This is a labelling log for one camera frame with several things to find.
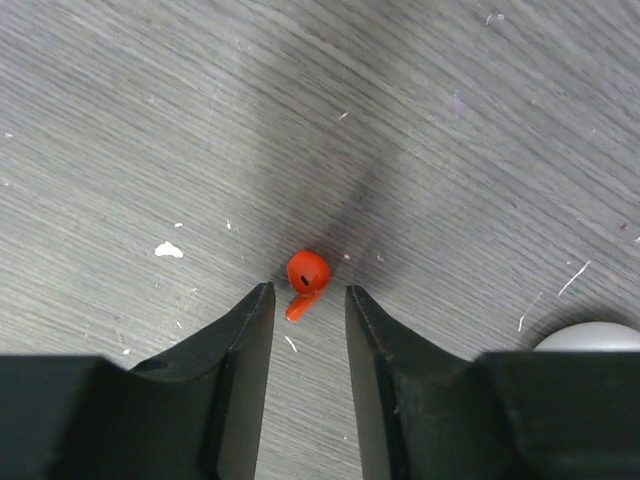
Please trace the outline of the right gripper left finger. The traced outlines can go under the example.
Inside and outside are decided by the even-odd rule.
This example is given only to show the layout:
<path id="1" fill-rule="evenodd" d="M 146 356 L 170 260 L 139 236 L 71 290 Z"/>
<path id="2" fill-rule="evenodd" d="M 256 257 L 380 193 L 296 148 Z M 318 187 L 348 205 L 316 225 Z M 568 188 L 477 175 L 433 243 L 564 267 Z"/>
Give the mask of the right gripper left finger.
<path id="1" fill-rule="evenodd" d="M 251 479 L 275 290 L 125 369 L 101 356 L 1 359 L 5 479 Z"/>

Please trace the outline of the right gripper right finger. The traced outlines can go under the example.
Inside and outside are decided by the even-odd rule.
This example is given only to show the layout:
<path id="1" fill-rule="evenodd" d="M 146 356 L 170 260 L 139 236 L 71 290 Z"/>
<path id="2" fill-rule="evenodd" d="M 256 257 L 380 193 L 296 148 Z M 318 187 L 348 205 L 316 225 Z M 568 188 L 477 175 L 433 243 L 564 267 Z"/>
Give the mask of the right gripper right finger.
<path id="1" fill-rule="evenodd" d="M 367 479 L 635 479 L 639 356 L 500 351 L 463 360 L 345 295 Z"/>

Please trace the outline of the white earbud charging case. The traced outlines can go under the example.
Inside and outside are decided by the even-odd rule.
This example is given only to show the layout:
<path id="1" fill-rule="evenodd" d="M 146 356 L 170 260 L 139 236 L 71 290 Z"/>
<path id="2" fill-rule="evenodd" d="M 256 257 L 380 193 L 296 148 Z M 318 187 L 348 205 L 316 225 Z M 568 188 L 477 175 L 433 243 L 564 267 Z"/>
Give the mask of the white earbud charging case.
<path id="1" fill-rule="evenodd" d="M 540 341 L 534 351 L 638 352 L 638 330 L 613 322 L 586 322 L 562 328 Z"/>

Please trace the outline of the orange earbud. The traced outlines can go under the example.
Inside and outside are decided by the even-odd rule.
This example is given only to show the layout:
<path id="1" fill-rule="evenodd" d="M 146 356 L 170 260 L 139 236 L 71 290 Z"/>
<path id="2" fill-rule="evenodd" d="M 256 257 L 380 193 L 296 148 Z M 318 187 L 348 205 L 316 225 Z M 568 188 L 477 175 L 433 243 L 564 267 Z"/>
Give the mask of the orange earbud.
<path id="1" fill-rule="evenodd" d="M 286 309 L 286 318 L 295 323 L 321 298 L 331 280 L 329 264 L 317 253 L 302 250 L 287 264 L 287 277 L 296 293 Z"/>

